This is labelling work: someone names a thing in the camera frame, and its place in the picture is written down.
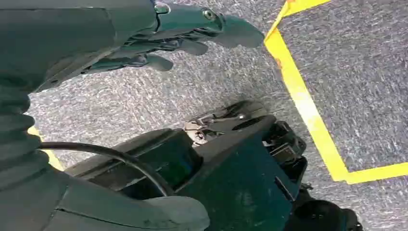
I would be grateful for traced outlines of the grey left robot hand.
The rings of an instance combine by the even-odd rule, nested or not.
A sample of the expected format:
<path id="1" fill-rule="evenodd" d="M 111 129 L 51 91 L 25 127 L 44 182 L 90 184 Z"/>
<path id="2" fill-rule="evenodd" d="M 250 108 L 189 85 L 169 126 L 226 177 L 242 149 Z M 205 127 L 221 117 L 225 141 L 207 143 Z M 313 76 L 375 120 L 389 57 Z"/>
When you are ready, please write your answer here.
<path id="1" fill-rule="evenodd" d="M 163 67 L 156 50 L 202 53 L 202 41 L 257 47 L 264 35 L 247 21 L 210 9 L 154 0 L 3 0 L 0 3 L 0 228 L 3 231 L 203 231 L 197 200 L 133 200 L 49 164 L 28 133 L 29 95 L 76 77 L 103 58 Z"/>

